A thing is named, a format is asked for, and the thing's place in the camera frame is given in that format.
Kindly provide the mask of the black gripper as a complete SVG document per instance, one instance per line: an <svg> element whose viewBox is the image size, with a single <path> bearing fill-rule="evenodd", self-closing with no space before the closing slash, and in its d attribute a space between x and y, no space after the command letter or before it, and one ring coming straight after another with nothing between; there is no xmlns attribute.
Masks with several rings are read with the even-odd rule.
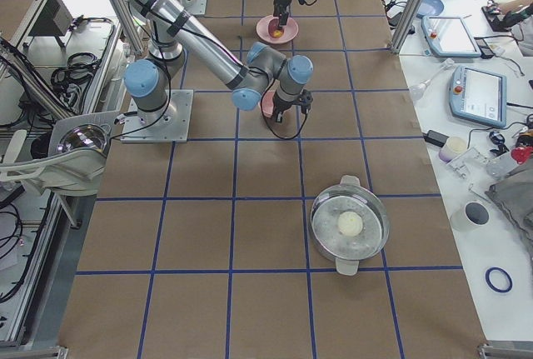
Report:
<svg viewBox="0 0 533 359"><path fill-rule="evenodd" d="M292 0L273 0L273 15L276 16L273 19L274 29L281 30L288 22L289 14L288 7L291 5Z"/></svg>
<svg viewBox="0 0 533 359"><path fill-rule="evenodd" d="M284 112L293 106L298 106L301 113L306 116L311 110L312 95L309 91L302 90L297 96L290 96L286 100L280 96L278 91L275 91L272 103L272 116L276 118L277 123L282 123Z"/></svg>

